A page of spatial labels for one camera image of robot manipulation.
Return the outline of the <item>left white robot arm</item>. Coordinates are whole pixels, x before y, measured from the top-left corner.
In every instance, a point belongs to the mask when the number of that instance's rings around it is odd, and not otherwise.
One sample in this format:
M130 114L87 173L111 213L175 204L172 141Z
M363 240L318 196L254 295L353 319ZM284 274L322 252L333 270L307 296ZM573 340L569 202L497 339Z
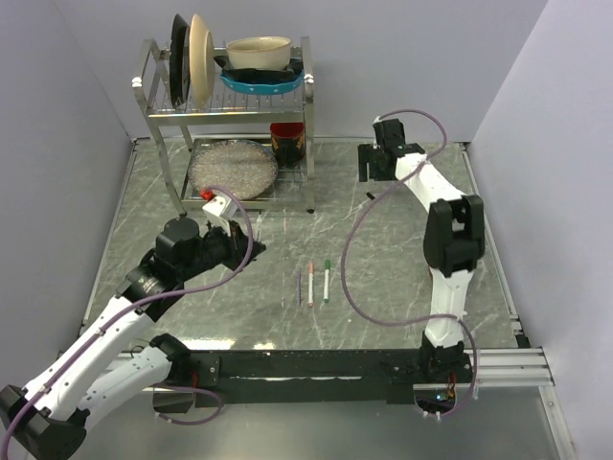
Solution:
M107 367L188 294L187 281L219 265L237 274L265 248L252 228L235 221L202 233L190 218L169 220L87 331L37 378L2 389L2 458L17 441L36 459L68 459L99 421L141 390L194 388L192 352L169 333L152 338L128 363Z

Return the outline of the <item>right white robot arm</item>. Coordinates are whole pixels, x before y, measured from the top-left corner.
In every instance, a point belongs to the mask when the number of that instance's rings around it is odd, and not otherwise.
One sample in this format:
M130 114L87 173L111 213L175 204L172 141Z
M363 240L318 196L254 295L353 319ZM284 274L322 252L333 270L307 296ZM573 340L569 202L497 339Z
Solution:
M361 182L401 179L424 210L423 255L432 278L430 314L420 345L420 373L441 381L465 366L464 333L469 284L485 253L484 203L452 185L418 144L408 144L400 120L374 122L375 141L358 147Z

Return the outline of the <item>black dish under bowl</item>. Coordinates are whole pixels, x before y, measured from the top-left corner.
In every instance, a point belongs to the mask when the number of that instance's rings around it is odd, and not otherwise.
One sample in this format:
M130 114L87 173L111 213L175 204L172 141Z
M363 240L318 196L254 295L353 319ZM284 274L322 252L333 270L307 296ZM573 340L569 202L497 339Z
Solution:
M278 84L295 81L304 70L303 61L297 57L292 57L282 70L236 69L227 56L216 56L214 61L221 69L221 74L226 78L250 84Z

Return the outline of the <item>speckled glass plate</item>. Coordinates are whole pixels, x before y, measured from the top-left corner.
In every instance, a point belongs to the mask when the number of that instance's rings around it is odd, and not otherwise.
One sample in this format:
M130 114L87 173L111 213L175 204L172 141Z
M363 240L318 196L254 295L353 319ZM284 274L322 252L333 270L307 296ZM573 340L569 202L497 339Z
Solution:
M274 153L263 144L245 139L224 140L196 151L188 178L198 192L217 185L238 199L248 200L266 192L278 171Z

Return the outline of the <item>black plate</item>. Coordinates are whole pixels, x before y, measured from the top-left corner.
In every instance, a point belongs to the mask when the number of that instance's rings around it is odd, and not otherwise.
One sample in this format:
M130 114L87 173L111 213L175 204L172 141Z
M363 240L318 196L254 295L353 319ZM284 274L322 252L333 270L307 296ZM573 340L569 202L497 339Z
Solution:
M170 36L170 102L174 108L188 99L190 78L189 52L190 25L180 15L173 18Z

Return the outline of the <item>green white marker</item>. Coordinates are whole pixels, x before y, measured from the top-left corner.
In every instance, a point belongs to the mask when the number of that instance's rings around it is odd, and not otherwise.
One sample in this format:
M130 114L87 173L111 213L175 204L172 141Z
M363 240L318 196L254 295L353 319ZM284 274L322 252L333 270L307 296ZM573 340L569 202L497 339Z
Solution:
M331 269L330 260L326 259L325 260L325 268L324 268L324 291L323 291L323 301L324 301L324 303L328 303L329 299L330 299L330 295L329 295L330 269Z

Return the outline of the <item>purple pen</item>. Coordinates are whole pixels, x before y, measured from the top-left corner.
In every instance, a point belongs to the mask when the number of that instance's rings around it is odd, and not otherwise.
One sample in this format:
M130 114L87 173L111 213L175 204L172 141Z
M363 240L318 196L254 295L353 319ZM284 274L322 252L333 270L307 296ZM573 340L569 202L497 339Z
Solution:
M296 302L297 306L302 306L302 269L299 267L296 275Z

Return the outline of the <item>blue dotted dish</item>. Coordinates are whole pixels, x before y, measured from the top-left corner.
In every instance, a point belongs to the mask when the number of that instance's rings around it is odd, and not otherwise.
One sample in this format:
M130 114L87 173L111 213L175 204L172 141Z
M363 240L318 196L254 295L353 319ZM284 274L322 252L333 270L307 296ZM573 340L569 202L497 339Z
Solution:
M256 96L275 96L289 93L301 86L305 72L301 72L294 80L279 83L245 83L233 80L225 73L220 75L221 81L231 90L240 94Z

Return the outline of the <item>cream bowl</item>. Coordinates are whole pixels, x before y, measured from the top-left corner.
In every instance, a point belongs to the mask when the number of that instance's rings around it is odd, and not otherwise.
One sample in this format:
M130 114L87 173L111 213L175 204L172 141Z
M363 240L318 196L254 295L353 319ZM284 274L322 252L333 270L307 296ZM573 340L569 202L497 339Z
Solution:
M226 53L235 69L281 71L290 62L291 39L284 36L243 38L228 43Z

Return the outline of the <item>aluminium frame rail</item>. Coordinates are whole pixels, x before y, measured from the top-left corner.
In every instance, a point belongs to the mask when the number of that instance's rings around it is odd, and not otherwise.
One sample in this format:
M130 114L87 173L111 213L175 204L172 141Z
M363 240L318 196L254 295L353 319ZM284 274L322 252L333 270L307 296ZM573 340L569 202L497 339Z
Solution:
M416 350L327 351L191 351L172 357L147 347L133 359L101 374L91 383L64 376L55 387L81 389L83 397L106 390L134 390L154 384L196 382L219 391L225 382L294 380L364 381L386 379L391 383L443 386L447 383L502 386L548 385L552 376L544 355L537 350L485 350L464 354L453 364L425 370Z

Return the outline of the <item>beige plate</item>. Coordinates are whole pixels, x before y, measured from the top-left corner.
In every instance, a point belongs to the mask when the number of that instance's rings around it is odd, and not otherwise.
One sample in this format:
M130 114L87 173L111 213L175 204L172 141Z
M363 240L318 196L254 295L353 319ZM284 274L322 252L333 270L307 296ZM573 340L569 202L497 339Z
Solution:
M194 103L198 109L204 109L214 91L215 46L209 27L197 13L191 22L189 51Z

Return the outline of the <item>steel dish rack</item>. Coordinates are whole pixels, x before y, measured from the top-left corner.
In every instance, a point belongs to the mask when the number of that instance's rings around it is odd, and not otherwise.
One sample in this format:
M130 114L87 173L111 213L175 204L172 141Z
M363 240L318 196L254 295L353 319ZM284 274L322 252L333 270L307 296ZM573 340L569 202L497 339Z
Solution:
M269 146L273 123L301 122L305 127L306 157L297 167L281 167L274 184L245 202L250 210L315 211L314 59L309 36L291 50L304 64L300 85L283 95L246 95L224 85L219 75L209 101L198 108L189 97L179 108L170 103L170 50L146 39L140 47L131 87L154 141L162 177L173 208L180 215L203 205L186 172L179 180L171 171L167 142L182 137L191 155L215 141L249 139Z

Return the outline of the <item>red white marker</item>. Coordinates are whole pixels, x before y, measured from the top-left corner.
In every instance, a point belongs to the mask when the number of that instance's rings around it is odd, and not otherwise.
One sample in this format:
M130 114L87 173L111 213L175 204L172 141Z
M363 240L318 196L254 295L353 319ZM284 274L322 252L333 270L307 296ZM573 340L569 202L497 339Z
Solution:
M315 274L314 262L309 262L308 274L307 274L307 305L310 308L314 307L314 274Z

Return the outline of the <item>red black cup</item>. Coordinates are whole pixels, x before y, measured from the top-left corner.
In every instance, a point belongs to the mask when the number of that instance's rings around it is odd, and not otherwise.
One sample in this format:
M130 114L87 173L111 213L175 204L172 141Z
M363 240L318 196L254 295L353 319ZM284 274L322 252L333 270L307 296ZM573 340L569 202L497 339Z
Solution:
M279 167L297 167L306 154L305 124L273 123L269 128L271 149Z

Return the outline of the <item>black base beam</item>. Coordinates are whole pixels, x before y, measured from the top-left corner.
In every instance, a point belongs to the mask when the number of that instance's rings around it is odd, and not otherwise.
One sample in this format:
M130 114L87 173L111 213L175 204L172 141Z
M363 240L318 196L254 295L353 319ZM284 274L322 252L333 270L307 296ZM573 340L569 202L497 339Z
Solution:
M226 404L411 404L416 385L472 380L468 356L465 366L434 374L422 372L419 357L414 349L194 351L164 382L212 391Z

